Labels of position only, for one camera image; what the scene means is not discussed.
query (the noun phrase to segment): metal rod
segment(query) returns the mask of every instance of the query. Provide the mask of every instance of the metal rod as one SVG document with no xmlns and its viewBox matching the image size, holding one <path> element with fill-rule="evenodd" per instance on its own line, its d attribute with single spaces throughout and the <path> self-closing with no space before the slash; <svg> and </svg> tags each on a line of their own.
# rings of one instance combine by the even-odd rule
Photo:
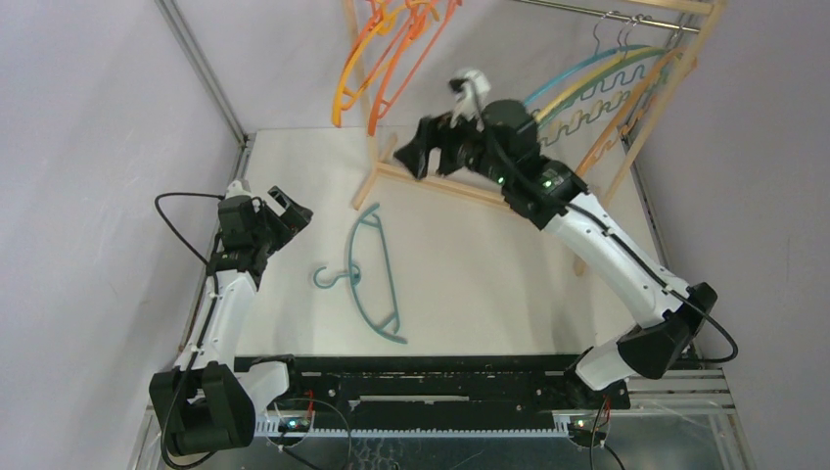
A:
<svg viewBox="0 0 830 470">
<path fill-rule="evenodd" d="M 555 8 L 557 10 L 565 10 L 566 12 L 581 13 L 583 15 L 590 15 L 592 17 L 597 17 L 597 18 L 605 17 L 608 20 L 616 20 L 618 22 L 632 22 L 634 20 L 634 17 L 629 17 L 629 16 L 626 16 L 626 15 L 620 15 L 620 14 L 617 14 L 617 13 L 609 14 L 608 12 L 603 12 L 601 10 L 593 10 L 593 9 L 590 9 L 590 8 L 577 7 L 577 6 L 574 6 L 574 5 L 566 5 L 564 3 L 549 2 L 547 0 L 514 0 L 514 1 L 522 2 L 522 3 L 529 3 L 531 5 L 538 5 L 538 6 L 541 6 L 541 7 Z M 694 33 L 694 34 L 697 34 L 698 32 L 700 32 L 700 29 L 698 27 L 686 26 L 686 25 L 675 24 L 675 23 L 661 22 L 661 21 L 658 21 L 658 20 L 640 20 L 637 24 L 645 24 L 646 26 L 658 27 L 660 29 L 668 29 L 670 31 L 679 31 L 679 30 L 682 29 L 683 32 L 691 32 L 691 33 Z"/>
<path fill-rule="evenodd" d="M 231 133 L 233 133 L 234 138 L 236 138 L 240 146 L 245 145 L 245 130 L 239 123 L 228 97 L 222 90 L 221 85 L 219 85 L 219 80 L 216 78 L 216 74 L 213 72 L 213 69 L 208 63 L 208 59 L 205 57 L 205 52 L 202 51 L 199 42 L 196 41 L 196 36 L 187 25 L 184 15 L 176 4 L 176 0 L 156 0 L 156 5 L 167 21 L 167 25 L 170 27 L 173 36 L 179 42 L 185 56 L 187 56 L 187 60 L 193 66 L 196 75 L 199 77 L 199 81 L 205 86 L 210 99 L 219 109 L 219 112 L 222 113 L 222 117 L 225 119 L 225 123 L 230 128 Z"/>
</svg>

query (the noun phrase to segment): clothes hanger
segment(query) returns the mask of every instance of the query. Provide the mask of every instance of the clothes hanger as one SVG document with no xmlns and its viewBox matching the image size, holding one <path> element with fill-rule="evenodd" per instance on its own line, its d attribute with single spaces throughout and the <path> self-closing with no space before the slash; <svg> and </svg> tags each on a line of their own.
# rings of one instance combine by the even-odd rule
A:
<svg viewBox="0 0 830 470">
<path fill-rule="evenodd" d="M 326 266 L 321 266 L 314 271 L 314 275 L 311 279 L 314 282 L 314 285 L 320 289 L 331 289 L 338 283 L 339 280 L 348 279 L 348 286 L 351 289 L 351 297 L 354 299 L 354 303 L 357 305 L 357 310 L 360 312 L 360 316 L 363 317 L 363 321 L 365 321 L 366 324 L 369 325 L 372 331 L 382 336 L 383 338 L 392 341 L 393 343 L 405 345 L 407 343 L 406 338 L 397 335 L 397 332 L 400 330 L 400 310 L 397 308 L 397 295 L 394 292 L 394 281 L 392 280 L 392 266 L 390 265 L 389 249 L 387 248 L 387 238 L 384 235 L 384 226 L 381 223 L 381 218 L 375 213 L 380 206 L 381 205 L 379 203 L 373 204 L 369 209 L 367 209 L 360 215 L 360 217 L 351 227 L 351 233 L 348 237 L 348 255 L 346 257 L 346 271 L 336 275 L 328 282 L 323 282 L 320 280 L 319 276 L 321 272 L 326 270 Z M 390 282 L 390 295 L 392 297 L 392 313 L 387 315 L 382 321 L 378 323 L 372 321 L 372 319 L 369 317 L 369 314 L 366 313 L 366 309 L 363 306 L 363 303 L 357 296 L 357 284 L 360 283 L 360 279 L 362 279 L 363 276 L 360 272 L 360 266 L 358 266 L 354 262 L 354 239 L 358 233 L 357 229 L 360 228 L 361 225 L 374 228 L 378 231 L 378 234 L 381 237 L 381 248 L 383 248 L 384 261 L 387 265 L 387 276 Z"/>
<path fill-rule="evenodd" d="M 595 86 L 598 86 L 605 78 L 620 71 L 639 61 L 649 59 L 651 57 L 662 56 L 666 52 L 660 47 L 645 47 L 638 49 L 628 55 L 627 58 L 619 57 L 603 67 L 597 68 L 592 73 L 587 74 L 577 83 L 574 83 L 568 89 L 554 98 L 547 106 L 545 106 L 538 114 L 535 115 L 539 127 L 544 127 L 549 124 L 553 117 L 564 109 L 571 106 L 577 98 Z"/>
<path fill-rule="evenodd" d="M 651 71 L 649 71 L 646 77 L 642 81 L 637 83 L 637 86 L 635 86 L 634 89 L 631 90 L 631 95 L 625 101 L 625 104 L 617 112 L 614 118 L 611 119 L 611 121 L 608 123 L 605 130 L 600 135 L 599 139 L 597 139 L 597 141 L 594 142 L 594 145 L 591 147 L 591 150 L 588 151 L 587 155 L 585 155 L 585 158 L 583 158 L 582 162 L 579 163 L 579 166 L 576 167 L 574 173 L 576 173 L 579 177 L 585 176 L 585 174 L 588 173 L 588 171 L 602 159 L 602 157 L 605 155 L 605 152 L 614 147 L 614 145 L 617 143 L 617 140 L 619 139 L 619 136 L 626 135 L 630 131 L 630 129 L 634 126 L 634 122 L 630 122 L 628 124 L 623 125 L 624 118 L 628 115 L 628 113 L 631 110 L 633 110 L 634 106 L 639 101 L 640 97 L 646 92 L 649 86 L 660 77 L 660 74 L 663 73 L 663 69 L 672 60 L 680 59 L 682 57 L 682 52 L 683 48 L 674 48 L 666 52 L 662 56 L 662 58 L 656 64 L 654 64 Z M 640 110 L 639 113 L 642 116 L 642 114 L 645 114 L 645 110 Z"/>
<path fill-rule="evenodd" d="M 438 3 L 439 0 L 432 0 L 430 2 L 430 8 L 434 8 L 435 5 Z M 403 79 L 403 82 L 397 88 L 397 91 L 392 94 L 392 97 L 389 100 L 384 99 L 384 93 L 386 92 L 387 87 L 389 86 L 390 79 L 392 78 L 392 70 L 387 71 L 386 75 L 384 76 L 383 81 L 378 89 L 378 93 L 375 96 L 375 101 L 372 103 L 372 111 L 369 114 L 369 122 L 367 123 L 367 133 L 369 135 L 375 135 L 375 129 L 377 128 L 378 120 L 382 119 L 388 112 L 392 105 L 397 101 L 398 97 L 400 97 L 400 93 L 406 88 L 406 85 L 409 84 L 409 80 L 412 79 L 412 76 L 415 74 L 415 71 L 421 67 L 421 63 L 424 62 L 424 58 L 427 57 L 427 54 L 430 52 L 430 49 L 438 40 L 438 37 L 441 36 L 446 25 L 449 23 L 449 20 L 452 18 L 452 15 L 455 13 L 455 8 L 461 5 L 462 0 L 446 0 L 446 12 L 443 14 L 443 22 L 441 22 L 436 34 L 430 40 L 427 47 L 424 48 L 424 51 L 421 53 L 421 56 L 418 58 L 418 61 L 415 62 L 415 65 L 412 66 L 412 69 L 409 71 L 409 74 Z M 414 23 L 416 25 L 423 24 L 426 20 L 427 11 L 424 11 L 421 15 L 414 19 Z M 406 34 L 403 37 L 400 45 L 397 47 L 397 50 L 392 56 L 392 63 L 397 64 L 397 61 L 400 59 L 401 54 L 403 54 L 406 49 L 412 45 L 412 42 L 418 38 L 418 35 Z"/>
<path fill-rule="evenodd" d="M 573 75 L 577 71 L 581 71 L 582 69 L 584 69 L 588 66 L 591 66 L 593 64 L 596 64 L 597 62 L 602 61 L 603 59 L 607 59 L 607 58 L 617 54 L 618 52 L 628 53 L 628 51 L 633 51 L 633 50 L 648 47 L 645 44 L 634 45 L 634 46 L 628 46 L 627 44 L 625 44 L 625 47 L 623 47 L 622 44 L 619 44 L 619 47 L 608 49 L 606 51 L 603 51 L 602 53 L 599 52 L 600 39 L 599 39 L 599 37 L 597 36 L 597 33 L 596 33 L 597 26 L 599 26 L 599 23 L 601 23 L 603 20 L 605 20 L 609 15 L 615 15 L 615 14 L 618 14 L 618 13 L 619 13 L 618 11 L 612 10 L 612 11 L 606 13 L 605 15 L 603 15 L 599 19 L 599 21 L 594 25 L 594 28 L 591 32 L 592 35 L 594 36 L 594 40 L 596 41 L 596 47 L 594 48 L 594 55 L 587 58 L 587 59 L 585 59 L 584 61 L 576 64 L 575 66 L 571 67 L 570 69 L 563 71 L 562 73 L 560 73 L 559 75 L 556 75 L 555 77 L 551 78 L 550 80 L 548 80 L 547 83 L 545 83 L 544 85 L 539 87 L 536 91 L 532 92 L 528 96 L 528 98 L 525 99 L 525 106 L 528 106 L 530 103 L 532 103 L 533 101 L 538 99 L 540 96 L 545 94 L 548 90 L 550 90 L 551 88 L 553 88 L 554 86 L 556 86 L 557 84 L 562 82 L 562 80 L 564 80 L 564 79 L 568 78 L 569 76 Z"/>
<path fill-rule="evenodd" d="M 338 86 L 335 90 L 335 99 L 332 103 L 332 124 L 336 127 L 340 127 L 342 124 L 343 111 L 351 109 L 360 96 L 379 76 L 381 76 L 382 73 L 394 70 L 397 65 L 397 61 L 384 62 L 384 60 L 389 51 L 392 49 L 394 43 L 400 38 L 403 32 L 408 30 L 408 34 L 412 35 L 414 40 L 420 37 L 421 34 L 426 32 L 426 30 L 432 25 L 431 22 L 427 21 L 426 16 L 424 16 L 424 18 L 420 21 L 415 21 L 415 18 L 418 17 L 419 13 L 418 8 L 421 5 L 429 4 L 427 11 L 432 14 L 432 19 L 436 22 L 440 21 L 440 15 L 434 5 L 436 1 L 430 3 L 430 0 L 406 0 L 403 5 L 395 8 L 391 12 L 387 9 L 389 2 L 390 0 L 373 0 L 371 2 L 372 16 L 369 18 L 366 26 L 364 26 L 357 35 L 354 44 L 352 44 L 351 51 L 346 58 L 346 63 L 344 64 L 340 80 L 338 81 Z M 348 78 L 351 76 L 351 72 L 354 67 L 360 61 L 366 47 L 376 36 L 385 36 L 392 31 L 397 21 L 397 17 L 404 12 L 408 12 L 409 17 L 407 17 L 405 23 L 398 30 L 392 40 L 392 44 L 387 47 L 387 50 L 381 58 L 378 59 L 375 66 L 363 80 L 363 83 L 360 83 L 356 90 L 349 89 L 346 85 Z"/>
<path fill-rule="evenodd" d="M 638 70 L 645 71 L 645 66 L 637 67 Z M 666 69 L 661 74 L 661 77 L 657 80 L 656 83 L 649 86 L 646 90 L 646 93 L 651 93 L 653 89 L 655 89 L 658 85 L 666 83 L 669 78 L 669 74 Z M 563 133 L 565 136 L 575 134 L 583 124 L 592 124 L 596 122 L 602 115 L 610 114 L 616 111 L 625 101 L 627 101 L 628 97 L 631 95 L 631 90 L 625 91 L 618 91 L 615 93 L 611 99 L 608 101 L 605 100 L 597 100 L 596 103 L 591 107 L 591 109 L 586 113 L 583 110 L 576 110 L 570 118 L 566 119 L 567 123 L 564 120 L 556 119 L 553 121 L 552 124 L 546 126 L 542 132 L 539 133 L 539 144 L 542 147 L 548 147 L 562 138 Z"/>
<path fill-rule="evenodd" d="M 625 50 L 625 48 L 628 47 L 628 36 L 631 34 L 633 29 L 642 21 L 650 19 L 651 17 L 647 15 L 636 15 L 635 17 L 633 17 L 632 21 L 628 22 L 631 23 L 631 27 L 627 31 L 625 31 L 625 28 L 628 25 L 628 23 L 626 23 L 626 25 L 618 33 L 618 45 Z M 624 41 L 623 43 L 621 43 L 621 37 L 624 31 Z M 622 60 L 624 61 L 626 57 L 627 50 L 625 50 L 625 54 L 622 56 Z M 594 95 L 596 95 L 597 89 L 600 90 L 600 93 L 611 91 L 617 86 L 618 78 L 620 79 L 620 85 L 622 86 L 627 86 L 630 83 L 634 82 L 634 80 L 638 78 L 638 75 L 639 78 L 642 79 L 644 78 L 645 69 L 645 64 L 640 64 L 639 66 L 637 66 L 637 68 L 634 70 L 634 73 L 631 75 L 631 79 L 628 81 L 625 81 L 625 70 L 619 71 L 616 75 L 614 75 L 614 79 L 611 81 L 611 86 L 607 88 L 605 86 L 607 77 L 602 77 L 602 79 L 598 83 L 596 83 L 596 85 L 593 85 L 592 88 L 589 90 L 590 94 L 588 96 L 585 96 L 585 93 L 579 94 L 580 101 L 584 102 L 592 98 Z M 650 93 L 651 89 L 657 86 L 658 83 L 665 81 L 667 77 L 668 74 L 662 72 L 660 79 L 657 81 L 657 83 L 650 86 L 650 89 L 647 90 L 647 93 Z M 562 120 L 556 120 L 550 125 L 541 126 L 543 132 L 541 133 L 539 142 L 542 144 L 542 146 L 547 147 L 549 145 L 556 143 L 561 138 L 563 131 L 565 132 L 566 136 L 572 135 L 581 128 L 583 123 L 590 124 L 599 119 L 599 117 L 601 117 L 603 113 L 607 114 L 615 111 L 617 108 L 620 107 L 620 105 L 623 104 L 623 102 L 625 102 L 628 99 L 628 96 L 630 94 L 630 91 L 618 92 L 609 101 L 598 100 L 596 103 L 593 104 L 593 106 L 591 106 L 588 113 L 584 112 L 583 110 L 577 110 L 573 115 L 571 115 L 571 118 L 568 119 L 568 123 L 564 123 Z M 569 108 L 574 104 L 575 101 L 575 99 L 568 100 L 565 106 L 556 110 L 555 112 L 552 112 L 551 115 L 549 115 L 549 118 L 552 118 L 552 115 L 554 113 L 559 114 L 563 110 Z"/>
</svg>

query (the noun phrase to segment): wooden clothes rack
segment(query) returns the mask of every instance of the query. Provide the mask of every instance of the wooden clothes rack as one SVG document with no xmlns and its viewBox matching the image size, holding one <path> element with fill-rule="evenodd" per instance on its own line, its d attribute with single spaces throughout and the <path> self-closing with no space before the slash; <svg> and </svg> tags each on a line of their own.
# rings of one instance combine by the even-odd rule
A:
<svg viewBox="0 0 830 470">
<path fill-rule="evenodd" d="M 344 5 L 344 12 L 346 14 L 346 24 L 349 29 L 349 33 L 351 34 L 352 40 L 357 38 L 358 34 L 358 26 L 357 26 L 357 17 L 355 14 L 354 2 L 360 0 L 343 0 Z M 609 12 L 602 12 L 598 10 L 591 10 L 587 8 L 582 8 L 579 6 L 574 5 L 567 5 L 563 3 L 557 2 L 550 2 L 547 0 L 515 0 L 522 3 L 529 3 L 538 6 L 550 7 L 558 10 L 564 10 L 569 12 L 575 12 L 580 14 L 591 15 L 594 17 L 604 17 L 611 20 L 617 20 L 621 22 L 628 22 L 634 18 L 634 15 L 627 16 L 617 12 L 613 14 L 609 14 Z M 684 48 L 682 57 L 677 61 L 677 63 L 671 68 L 671 72 L 667 78 L 666 84 L 663 86 L 663 89 L 659 94 L 655 94 L 653 99 L 648 100 L 647 106 L 649 113 L 643 119 L 644 113 L 636 113 L 633 114 L 634 121 L 640 120 L 639 122 L 632 122 L 628 120 L 623 128 L 625 129 L 625 133 L 630 131 L 630 128 L 633 127 L 636 123 L 639 125 L 636 135 L 634 136 L 634 140 L 630 143 L 630 147 L 628 148 L 627 153 L 625 154 L 625 159 L 620 165 L 617 170 L 616 176 L 614 177 L 613 182 L 605 191 L 602 191 L 602 197 L 600 201 L 604 206 L 608 206 L 611 202 L 612 198 L 614 197 L 617 188 L 619 187 L 620 183 L 623 181 L 624 177 L 630 171 L 631 165 L 633 165 L 634 160 L 639 155 L 640 151 L 642 151 L 643 146 L 645 145 L 646 140 L 649 138 L 651 133 L 654 131 L 654 128 L 657 126 L 657 122 L 663 113 L 666 110 L 669 102 L 671 101 L 674 92 L 677 89 L 677 86 L 683 80 L 683 78 L 694 68 L 694 65 L 697 62 L 697 56 L 700 50 L 703 48 L 703 45 L 706 43 L 709 36 L 712 34 L 712 31 L 715 28 L 718 20 L 720 19 L 720 15 L 723 11 L 723 8 L 726 4 L 726 0 L 708 0 L 708 1 L 694 1 L 694 0 L 618 0 L 621 3 L 636 5 L 636 6 L 648 6 L 648 7 L 657 7 L 666 9 L 669 11 L 675 11 L 678 14 L 687 14 L 687 15 L 694 15 L 700 16 L 702 20 L 698 27 L 684 25 L 684 24 L 674 24 L 674 23 L 667 23 L 667 22 L 659 22 L 653 20 L 646 20 L 642 21 L 640 24 L 652 26 L 652 27 L 659 27 L 668 30 L 674 30 L 675 32 L 689 32 L 689 33 L 696 33 L 697 36 L 691 40 L 691 42 Z M 355 67 L 355 74 L 358 82 L 362 82 L 365 80 L 365 71 L 362 64 L 357 64 Z M 369 110 L 371 109 L 369 98 L 364 93 L 363 96 L 360 98 L 360 107 L 363 115 L 364 121 L 368 121 Z M 597 141 L 594 144 L 594 149 L 601 149 L 603 147 L 607 147 L 612 145 L 613 143 L 617 142 L 620 138 L 620 134 L 618 132 L 610 132 L 610 126 L 617 126 L 620 124 L 620 120 L 615 118 L 612 120 L 611 124 L 609 124 L 609 129 L 606 129 L 606 132 L 603 132 L 603 137 L 600 140 L 606 139 L 605 142 Z M 363 185 L 358 190 L 357 194 L 355 195 L 354 199 L 352 200 L 352 205 L 355 209 L 359 209 L 363 202 L 365 201 L 366 197 L 368 196 L 369 192 L 372 190 L 375 182 L 377 181 L 378 177 L 383 176 L 385 178 L 394 179 L 406 183 L 411 183 L 413 185 L 417 185 L 421 188 L 440 191 L 445 194 L 449 194 L 455 197 L 460 197 L 466 200 L 475 201 L 479 203 L 483 203 L 495 208 L 500 208 L 507 210 L 508 207 L 504 203 L 503 197 L 499 193 L 486 191 L 480 188 L 476 188 L 464 183 L 450 181 L 444 178 L 437 178 L 434 176 L 427 176 L 423 180 L 415 180 L 412 175 L 406 171 L 405 168 L 401 166 L 397 166 L 394 164 L 389 163 L 389 159 L 392 155 L 392 152 L 397 145 L 397 136 L 392 134 L 384 145 L 383 152 L 380 152 L 380 145 L 378 144 L 378 139 L 376 136 L 369 136 L 368 138 L 368 150 L 369 150 L 369 159 L 372 163 L 372 167 L 369 171 L 368 176 L 366 177 Z M 587 171 L 587 168 L 590 167 L 595 161 L 598 160 L 598 157 L 595 155 L 595 152 L 592 151 L 587 156 L 585 156 L 585 160 L 583 160 L 582 164 L 579 166 L 582 168 L 582 172 Z M 577 263 L 576 267 L 577 273 L 583 270 L 580 268 L 579 263 Z"/>
</svg>

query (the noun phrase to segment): orange hanger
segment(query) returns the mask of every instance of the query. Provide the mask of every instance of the orange hanger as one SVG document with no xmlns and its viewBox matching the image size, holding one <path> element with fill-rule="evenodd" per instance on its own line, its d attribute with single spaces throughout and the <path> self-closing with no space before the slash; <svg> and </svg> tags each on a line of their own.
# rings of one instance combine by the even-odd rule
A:
<svg viewBox="0 0 830 470">
<path fill-rule="evenodd" d="M 439 0 L 432 0 L 430 2 L 430 7 L 429 8 L 433 9 L 438 1 Z M 425 26 L 425 23 L 427 21 L 427 13 L 428 13 L 429 10 L 422 11 L 422 13 L 420 15 L 418 15 L 417 17 L 415 17 L 414 19 L 413 19 L 413 17 L 410 17 L 410 20 L 414 20 L 414 21 L 412 23 L 407 22 L 407 24 L 410 24 L 410 29 L 409 29 L 408 33 L 404 36 L 403 41 L 397 47 L 397 51 L 395 51 L 394 56 L 392 56 L 392 59 L 390 60 L 390 62 L 392 63 L 392 66 L 387 71 L 386 75 L 384 76 L 384 80 L 381 82 L 381 86 L 380 86 L 380 89 L 378 90 L 378 94 L 375 96 L 375 102 L 372 104 L 372 112 L 369 114 L 369 122 L 368 122 L 368 128 L 367 128 L 367 132 L 368 132 L 369 135 L 375 135 L 375 129 L 377 128 L 378 120 L 383 118 L 386 115 L 386 113 L 392 107 L 394 102 L 397 101 L 397 98 L 400 96 L 400 93 L 403 91 L 404 88 L 406 88 L 406 85 L 409 84 L 409 80 L 412 79 L 412 76 L 415 74 L 415 71 L 421 66 L 421 63 L 424 61 L 424 58 L 427 57 L 427 54 L 430 52 L 430 49 L 432 49 L 432 47 L 435 45 L 436 40 L 438 39 L 438 37 L 443 32 L 444 28 L 446 27 L 446 24 L 452 18 L 452 15 L 455 13 L 455 7 L 461 5 L 461 2 L 462 2 L 462 0 L 447 0 L 446 13 L 444 14 L 443 22 L 438 27 L 438 31 L 436 31 L 436 34 L 430 40 L 430 43 L 427 44 L 427 47 L 421 53 L 421 57 L 418 58 L 418 61 L 412 67 L 412 70 L 410 70 L 409 74 L 406 76 L 406 78 L 403 79 L 403 83 L 401 83 L 401 85 L 400 85 L 400 87 L 398 87 L 397 91 L 394 92 L 394 94 L 392 95 L 392 97 L 389 100 L 386 100 L 386 99 L 384 99 L 383 96 L 384 96 L 384 92 L 387 89 L 387 86 L 389 86 L 390 79 L 392 78 L 392 72 L 394 71 L 394 66 L 397 65 L 397 61 L 400 60 L 400 56 L 403 54 L 403 52 L 406 51 L 406 49 L 408 49 L 409 46 L 411 46 L 412 43 L 416 39 L 418 39 L 418 37 L 421 35 L 421 33 L 424 32 L 424 30 L 425 30 L 424 26 Z"/>
<path fill-rule="evenodd" d="M 369 0 L 372 6 L 372 16 L 369 18 L 369 21 L 366 22 L 366 26 L 364 26 L 357 35 L 354 44 L 352 44 L 351 51 L 346 58 L 346 63 L 344 64 L 340 81 L 335 92 L 335 100 L 332 106 L 332 123 L 335 126 L 341 126 L 343 111 L 351 109 L 351 107 L 357 102 L 357 99 L 363 94 L 364 91 L 366 91 L 366 89 L 369 88 L 369 85 L 371 85 L 372 82 L 374 82 L 381 75 L 381 73 L 389 69 L 394 70 L 396 63 L 393 63 L 392 61 L 384 62 L 384 59 L 392 49 L 394 43 L 400 38 L 401 34 L 406 30 L 412 30 L 417 38 L 427 27 L 429 27 L 429 24 L 426 21 L 421 21 L 417 24 L 418 27 L 413 28 L 413 26 L 416 25 L 414 19 L 418 17 L 420 7 L 427 4 L 428 1 L 429 0 L 405 0 L 403 5 L 395 8 L 391 12 L 388 12 L 387 7 L 389 6 L 391 0 Z M 394 28 L 398 15 L 404 11 L 409 12 L 409 17 L 407 18 L 406 23 L 400 28 L 390 46 L 369 72 L 369 75 L 363 83 L 359 85 L 357 90 L 350 90 L 346 86 L 346 82 L 348 81 L 351 71 L 360 60 L 360 57 L 368 44 L 375 36 L 385 36 L 388 34 Z M 438 15 L 438 11 L 435 9 L 434 5 L 430 5 L 427 12 L 432 13 L 435 21 L 440 20 L 440 16 Z"/>
</svg>

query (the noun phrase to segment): hanger hook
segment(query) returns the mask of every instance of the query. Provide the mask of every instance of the hanger hook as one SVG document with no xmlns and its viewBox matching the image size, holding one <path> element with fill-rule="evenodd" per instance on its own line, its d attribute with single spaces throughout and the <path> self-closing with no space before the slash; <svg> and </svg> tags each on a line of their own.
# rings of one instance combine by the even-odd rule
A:
<svg viewBox="0 0 830 470">
<path fill-rule="evenodd" d="M 680 23 L 678 25 L 677 30 L 675 30 L 674 34 L 669 38 L 669 49 L 674 49 L 680 45 L 680 41 L 683 40 L 683 35 L 686 33 L 686 27 L 692 25 L 693 19 L 693 16 L 689 16 L 689 19 L 685 23 Z"/>
<path fill-rule="evenodd" d="M 625 53 L 622 55 L 623 60 L 625 60 L 625 58 L 628 57 L 628 35 L 631 34 L 632 31 L 634 31 L 635 26 L 642 23 L 644 20 L 651 20 L 651 19 L 652 19 L 651 15 L 637 14 L 637 15 L 634 16 L 634 23 L 632 23 L 631 28 L 629 28 L 628 31 L 625 32 L 625 39 L 623 40 L 623 42 L 625 43 Z"/>
<path fill-rule="evenodd" d="M 620 14 L 620 12 L 618 12 L 617 10 L 611 10 L 610 12 L 608 12 L 605 15 L 603 15 L 602 17 L 600 17 L 597 24 L 594 25 L 594 30 L 593 30 L 592 34 L 594 36 L 594 40 L 597 41 L 597 46 L 594 48 L 594 56 L 596 56 L 597 53 L 599 53 L 599 45 L 600 45 L 599 37 L 596 35 L 597 26 L 599 26 L 599 23 L 601 23 L 603 20 L 608 18 L 610 15 L 619 15 L 619 14 Z"/>
<path fill-rule="evenodd" d="M 620 28 L 620 32 L 617 33 L 617 46 L 620 49 L 623 48 L 623 33 L 625 32 L 625 29 L 628 27 L 628 25 L 631 24 L 631 22 L 633 21 L 634 17 L 628 17 L 628 21 L 626 21 L 625 24 L 622 25 L 622 27 Z"/>
</svg>

